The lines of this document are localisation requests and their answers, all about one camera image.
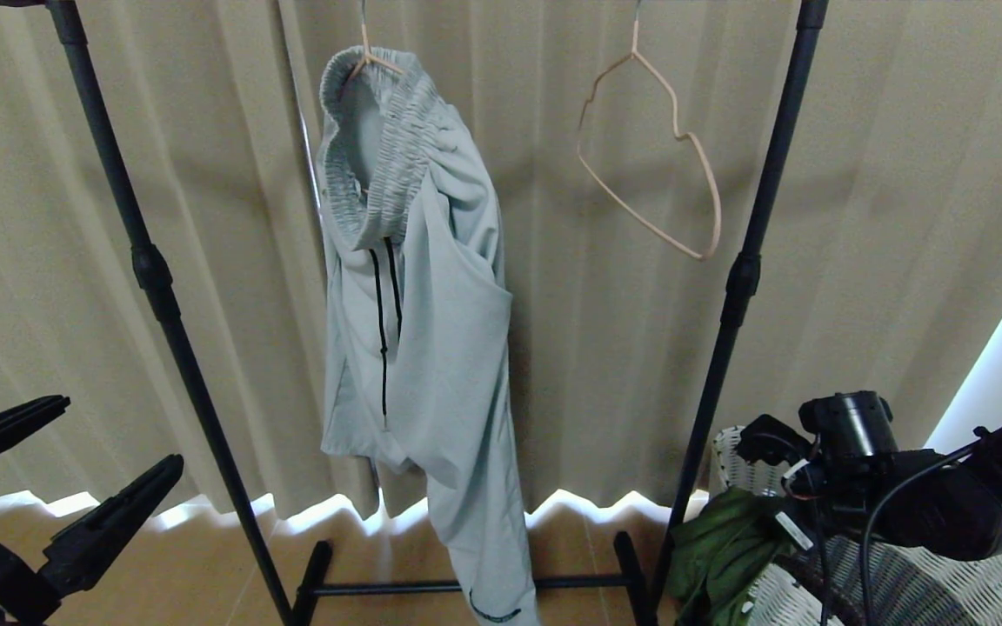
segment clothes hanger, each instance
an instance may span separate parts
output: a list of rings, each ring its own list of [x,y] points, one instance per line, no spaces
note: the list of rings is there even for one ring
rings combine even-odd
[[[687,254],[687,256],[695,258],[696,260],[706,260],[708,257],[712,256],[713,250],[716,249],[716,242],[718,242],[718,239],[721,238],[721,196],[718,194],[718,190],[716,190],[716,181],[715,179],[713,179],[713,170],[710,167],[710,163],[708,163],[708,158],[706,158],[706,151],[702,149],[702,145],[699,142],[698,137],[695,137],[695,134],[693,134],[693,132],[690,131],[679,132],[679,96],[675,95],[675,89],[671,88],[671,84],[667,82],[667,79],[663,78],[663,75],[659,74],[659,70],[656,70],[656,68],[653,67],[652,64],[648,61],[648,59],[645,59],[644,56],[641,55],[640,51],[637,50],[636,48],[636,41],[637,39],[639,39],[640,35],[640,3],[642,3],[642,1],[643,0],[636,0],[636,16],[633,17],[632,19],[632,49],[629,51],[628,55],[625,55],[620,60],[617,60],[615,63],[612,63],[611,66],[605,68],[605,71],[602,71],[601,74],[597,75],[597,77],[593,79],[593,88],[590,89],[590,96],[588,96],[588,98],[585,99],[585,102],[582,102],[582,114],[579,116],[579,118],[577,118],[577,134],[579,135],[579,137],[577,137],[577,159],[579,159],[582,162],[582,167],[585,167],[585,170],[587,170],[588,173],[591,175],[591,177],[595,179],[597,185],[600,185],[601,189],[605,190],[605,193],[609,194],[610,197],[615,199],[616,203],[619,203],[619,205],[621,205],[621,207],[623,207],[624,210],[629,211],[629,214],[632,214],[632,217],[636,217],[636,220],[640,221],[641,224],[647,227],[648,230],[651,230],[652,233],[655,233],[657,237],[663,239],[664,241],[667,241],[672,246],[675,246],[675,249],[678,249],[679,252],[685,253]],[[708,243],[708,247],[706,248],[706,250],[704,250],[704,252],[696,252],[690,247],[681,244],[681,242],[676,240],[675,237],[670,236],[670,234],[664,233],[663,230],[661,230],[655,224],[652,224],[651,221],[644,219],[643,216],[641,216],[639,213],[636,212],[635,209],[632,208],[632,206],[628,205],[628,202],[625,202],[623,199],[621,199],[620,195],[617,195],[615,191],[609,189],[609,185],[607,185],[607,183],[602,181],[600,175],[597,175],[597,173],[593,171],[593,167],[590,167],[590,164],[587,161],[585,161],[585,158],[582,155],[582,122],[585,119],[585,110],[588,109],[590,104],[593,103],[593,99],[596,98],[597,84],[599,84],[601,80],[605,78],[605,76],[607,76],[610,72],[612,72],[616,68],[623,66],[625,63],[631,60],[636,60],[638,63],[641,64],[641,66],[647,69],[649,74],[655,76],[656,80],[660,84],[662,84],[663,90],[667,91],[667,95],[671,96],[671,131],[673,137],[675,137],[675,141],[690,139],[691,145],[695,147],[695,151],[696,153],[698,153],[698,160],[701,162],[702,171],[704,174],[706,174],[708,191],[710,191],[710,198],[712,198],[713,201],[713,230],[712,234],[710,235],[710,242]]]
[[[350,82],[362,71],[362,68],[365,68],[365,66],[370,63],[377,63],[383,68],[397,72],[397,74],[405,74],[405,71],[402,68],[395,66],[395,64],[390,63],[386,59],[375,56],[374,53],[370,51],[370,35],[366,32],[366,0],[362,0],[362,60],[359,61],[357,66],[354,66],[354,71],[351,71],[351,75],[346,77],[346,82]]]

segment dark green garment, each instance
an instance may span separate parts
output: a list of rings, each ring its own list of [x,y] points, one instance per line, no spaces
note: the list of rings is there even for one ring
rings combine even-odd
[[[772,559],[791,550],[773,516],[782,498],[731,488],[701,514],[675,527],[668,593],[683,601],[679,622],[700,611],[707,626],[742,626],[748,588]]]

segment brown tile floor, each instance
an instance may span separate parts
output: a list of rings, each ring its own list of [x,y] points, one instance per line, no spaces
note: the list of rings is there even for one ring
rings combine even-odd
[[[30,566],[39,566],[49,538],[79,515],[52,517],[40,504],[10,508],[0,512],[0,542]],[[369,537],[347,512],[299,532],[279,523],[273,511],[259,520],[270,536],[270,550],[290,595],[320,539],[330,539],[334,546],[335,558],[327,574],[331,583],[453,578],[446,551],[426,520],[398,535],[379,531]],[[629,532],[641,565],[650,571],[663,523],[625,508],[608,523],[596,524],[560,506],[530,531],[536,574],[613,573],[616,531]],[[623,590],[545,590],[539,601],[544,626],[633,623]],[[315,615],[317,626],[474,624],[459,594],[326,598]],[[675,622],[671,602],[663,603],[659,618],[664,626]],[[167,531],[147,524],[94,590],[67,598],[49,621],[50,626],[262,626],[277,622],[274,604],[237,524],[226,524],[210,509],[199,509]]]

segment curtain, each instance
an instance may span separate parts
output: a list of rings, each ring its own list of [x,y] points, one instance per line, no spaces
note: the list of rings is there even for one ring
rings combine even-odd
[[[557,489],[666,504],[723,285],[752,208],[797,3],[641,7],[640,47],[721,190],[712,260],[676,253],[574,155],[590,82],[628,51],[633,3],[377,0],[377,46],[420,56],[458,107],[504,215],[513,419],[529,509]],[[309,158],[324,64],[358,5],[84,3],[144,217],[252,497],[279,515],[377,483],[397,514],[419,476],[319,452],[324,289]],[[701,245],[708,197],[639,67],[605,80],[584,151],[663,229]],[[833,3],[715,429],[874,389],[922,445],[1002,316],[1002,3]],[[128,268],[128,244],[43,9],[0,8],[0,410],[68,415],[0,458],[0,494],[106,497],[181,452],[174,499],[229,503]]]

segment wicker basket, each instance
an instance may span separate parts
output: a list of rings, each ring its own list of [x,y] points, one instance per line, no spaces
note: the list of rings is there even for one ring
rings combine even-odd
[[[788,467],[749,465],[736,456],[740,427],[726,429],[713,439],[710,488],[729,486],[757,495],[777,495]],[[861,606],[858,546],[844,537],[828,542],[833,588],[855,606]],[[818,558],[805,555],[818,567]],[[983,562],[959,563],[922,548],[872,548],[874,607],[880,626],[985,625],[1002,626],[1002,555]],[[757,579],[752,625],[802,626],[818,623],[822,603],[797,585],[785,570],[769,566]],[[836,617],[832,625],[841,626]]]

